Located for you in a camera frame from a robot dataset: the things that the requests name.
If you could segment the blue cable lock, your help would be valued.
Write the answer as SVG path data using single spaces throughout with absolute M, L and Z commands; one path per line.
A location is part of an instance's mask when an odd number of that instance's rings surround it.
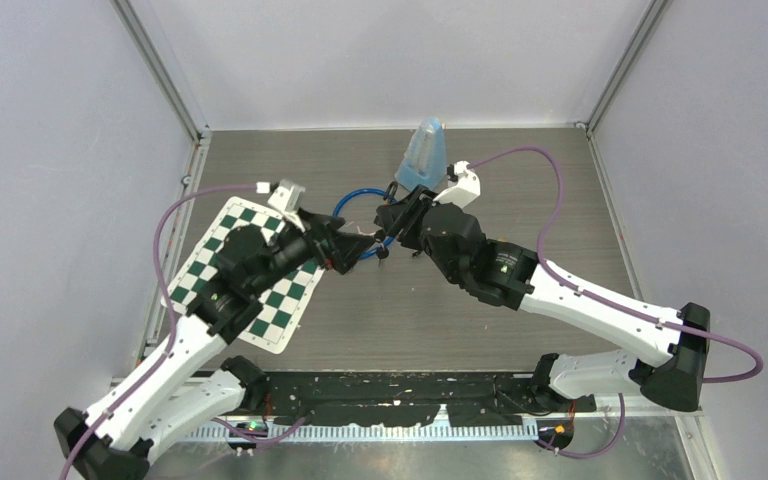
M 333 208 L 332 214 L 335 216 L 346 216 L 347 227 L 354 226 L 362 228 L 365 232 L 370 232 L 375 226 L 372 219 L 375 215 L 375 209 L 382 204 L 391 204 L 394 199 L 387 195 L 381 188 L 360 188 L 355 189 L 342 198 L 340 198 Z

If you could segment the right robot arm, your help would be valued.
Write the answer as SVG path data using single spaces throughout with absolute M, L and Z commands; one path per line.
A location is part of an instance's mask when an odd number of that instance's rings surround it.
M 539 408 L 639 393 L 671 410 L 698 409 L 709 342 L 681 329 L 708 330 L 707 308 L 661 307 L 587 282 L 528 248 L 488 238 L 474 216 L 433 201 L 424 188 L 378 206 L 374 222 L 383 235 L 428 255 L 449 283 L 479 302 L 561 320 L 616 345 L 583 356 L 542 355 L 529 383 Z

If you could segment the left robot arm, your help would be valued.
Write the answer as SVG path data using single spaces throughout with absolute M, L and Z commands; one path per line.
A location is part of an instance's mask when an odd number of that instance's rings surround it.
M 237 219 L 220 223 L 204 262 L 204 282 L 186 299 L 165 295 L 172 312 L 167 337 L 126 379 L 85 410 L 65 409 L 54 422 L 66 457 L 61 474 L 85 479 L 142 479 L 176 442 L 215 417 L 258 412 L 267 398 L 265 374 L 242 356 L 208 380 L 177 392 L 204 363 L 232 344 L 264 309 L 262 297 L 290 274 L 321 269 L 347 273 L 375 243 L 343 230 L 339 217 L 301 212 L 271 234 Z

